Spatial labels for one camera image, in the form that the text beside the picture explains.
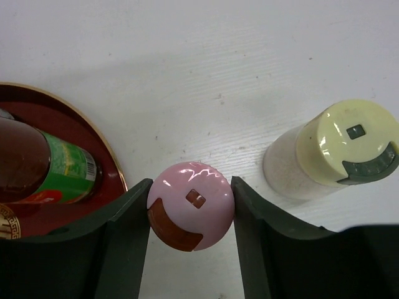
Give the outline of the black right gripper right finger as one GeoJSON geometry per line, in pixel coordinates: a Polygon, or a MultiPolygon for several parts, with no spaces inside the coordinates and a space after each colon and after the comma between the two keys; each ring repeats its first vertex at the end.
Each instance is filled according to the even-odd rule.
{"type": "Polygon", "coordinates": [[[246,298],[397,298],[398,226],[340,232],[305,222],[231,180],[246,298]]]}

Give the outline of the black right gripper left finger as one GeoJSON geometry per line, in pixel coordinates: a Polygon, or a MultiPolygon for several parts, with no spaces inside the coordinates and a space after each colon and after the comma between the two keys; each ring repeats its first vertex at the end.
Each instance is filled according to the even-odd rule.
{"type": "Polygon", "coordinates": [[[138,298],[152,183],[46,235],[2,240],[1,298],[138,298]]]}

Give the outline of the pink lid spice jar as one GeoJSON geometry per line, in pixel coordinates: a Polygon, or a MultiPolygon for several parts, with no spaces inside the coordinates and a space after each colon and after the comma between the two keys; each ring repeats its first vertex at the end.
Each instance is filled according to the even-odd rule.
{"type": "Polygon", "coordinates": [[[147,215],[156,236],[180,251],[207,249],[219,242],[234,217],[230,183],[215,168],[198,162],[174,164],[153,182],[147,215]]]}

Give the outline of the yellow cap red sauce bottle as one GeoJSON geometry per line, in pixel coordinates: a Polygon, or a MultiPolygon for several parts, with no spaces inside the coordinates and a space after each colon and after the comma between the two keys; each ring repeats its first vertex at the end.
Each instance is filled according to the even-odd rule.
{"type": "Polygon", "coordinates": [[[1,203],[72,204],[101,182],[102,167],[87,150],[1,110],[1,203]]]}

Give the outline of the pale squeeze bottle yellow cap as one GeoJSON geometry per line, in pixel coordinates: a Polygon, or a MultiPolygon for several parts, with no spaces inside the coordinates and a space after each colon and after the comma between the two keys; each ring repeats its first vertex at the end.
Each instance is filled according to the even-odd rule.
{"type": "Polygon", "coordinates": [[[298,200],[328,196],[391,175],[398,167],[398,121],[381,105],[343,100],[276,139],[266,150],[265,179],[298,200]]]}

